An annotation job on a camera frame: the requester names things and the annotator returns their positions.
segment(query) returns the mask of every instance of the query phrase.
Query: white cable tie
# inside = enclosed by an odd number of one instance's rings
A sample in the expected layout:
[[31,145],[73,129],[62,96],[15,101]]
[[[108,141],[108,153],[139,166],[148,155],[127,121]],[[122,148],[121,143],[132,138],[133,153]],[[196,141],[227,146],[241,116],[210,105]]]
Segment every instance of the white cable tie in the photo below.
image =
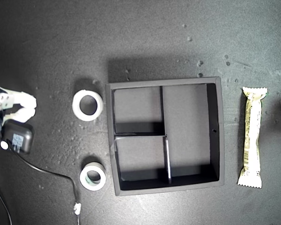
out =
[[74,206],[74,211],[75,211],[75,214],[76,215],[79,215],[80,214],[80,211],[81,211],[81,203],[76,203],[75,206]]

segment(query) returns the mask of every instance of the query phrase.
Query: tray divider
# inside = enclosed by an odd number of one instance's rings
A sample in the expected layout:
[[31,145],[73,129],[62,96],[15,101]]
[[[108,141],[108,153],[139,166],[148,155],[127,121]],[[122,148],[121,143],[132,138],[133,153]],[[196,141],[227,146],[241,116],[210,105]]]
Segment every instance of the tray divider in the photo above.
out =
[[168,183],[172,183],[172,175],[171,175],[171,168],[170,168],[170,150],[169,150],[169,140],[167,137],[167,131],[166,131],[166,121],[165,121],[165,116],[164,116],[164,98],[163,98],[163,86],[160,86],[160,98],[161,98],[161,109],[162,109],[162,117],[163,117],[163,125],[164,125],[164,145],[165,145],[165,150],[164,150],[164,160],[165,160],[165,165],[167,168],[167,174],[168,174]]

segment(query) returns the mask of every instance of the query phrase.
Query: electrical cord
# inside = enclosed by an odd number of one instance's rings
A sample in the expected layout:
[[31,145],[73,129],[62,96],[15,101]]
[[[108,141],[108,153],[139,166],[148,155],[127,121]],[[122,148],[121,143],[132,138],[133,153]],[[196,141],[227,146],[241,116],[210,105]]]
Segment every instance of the electrical cord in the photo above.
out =
[[80,225],[80,216],[79,215],[80,215],[80,210],[81,210],[81,204],[79,203],[80,201],[79,201],[78,192],[77,192],[77,186],[76,186],[75,181],[72,178],[70,178],[70,177],[68,177],[66,175],[59,174],[59,173],[56,173],[56,172],[50,172],[48,170],[43,170],[43,169],[38,168],[37,166],[34,166],[33,164],[28,162],[26,159],[24,159],[22,156],[20,156],[18,154],[18,152],[16,152],[14,150],[14,147],[13,147],[13,145],[12,145],[12,143],[11,143],[11,141],[9,139],[7,139],[7,143],[8,143],[9,149],[18,157],[18,159],[20,159],[23,163],[25,163],[30,168],[35,169],[35,170],[37,170],[39,172],[42,172],[42,173],[46,173],[46,174],[50,174],[50,175],[55,175],[57,177],[62,177],[62,178],[65,178],[65,179],[71,181],[71,183],[73,185],[73,191],[74,191],[74,196],[75,196],[75,201],[76,201],[75,202],[75,206],[74,206],[74,210],[75,210],[75,214],[77,215],[77,223],[78,223],[78,225]]
[[4,205],[4,208],[5,208],[5,210],[6,210],[7,214],[8,214],[8,219],[9,219],[10,225],[13,225],[13,222],[11,221],[10,213],[8,211],[8,208],[7,208],[6,204],[4,203],[3,199],[1,198],[1,196],[0,196],[0,200],[1,200],[2,204]]

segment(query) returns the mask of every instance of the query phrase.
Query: tape roll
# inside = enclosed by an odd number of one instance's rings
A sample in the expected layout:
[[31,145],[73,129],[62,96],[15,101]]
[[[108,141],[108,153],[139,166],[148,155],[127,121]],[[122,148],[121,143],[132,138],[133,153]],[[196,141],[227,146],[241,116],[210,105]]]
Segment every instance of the tape roll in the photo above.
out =
[[[95,171],[100,175],[99,180],[91,180],[88,176],[88,172]],[[97,191],[103,188],[106,183],[105,168],[100,163],[87,164],[80,173],[81,184],[90,191]]]
[[[87,115],[87,114],[83,113],[80,108],[81,99],[83,99],[83,97],[85,97],[85,96],[93,97],[97,103],[97,109],[96,109],[95,113],[92,115]],[[75,116],[77,116],[77,118],[79,118],[83,121],[92,121],[92,120],[98,118],[98,116],[100,116],[101,112],[103,111],[103,106],[104,105],[103,105],[103,100],[102,100],[101,96],[98,93],[91,91],[91,90],[80,90],[79,92],[77,92],[74,95],[73,103],[72,103],[72,109],[73,109]]]

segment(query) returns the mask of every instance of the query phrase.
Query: crimped wrapper end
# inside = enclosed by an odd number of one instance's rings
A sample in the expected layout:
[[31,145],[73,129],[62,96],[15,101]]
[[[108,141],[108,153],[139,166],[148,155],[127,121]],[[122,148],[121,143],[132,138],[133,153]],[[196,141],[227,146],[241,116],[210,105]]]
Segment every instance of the crimped wrapper end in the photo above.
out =
[[252,188],[262,188],[262,181],[260,175],[257,173],[249,175],[245,172],[244,169],[242,169],[241,171],[237,184]]

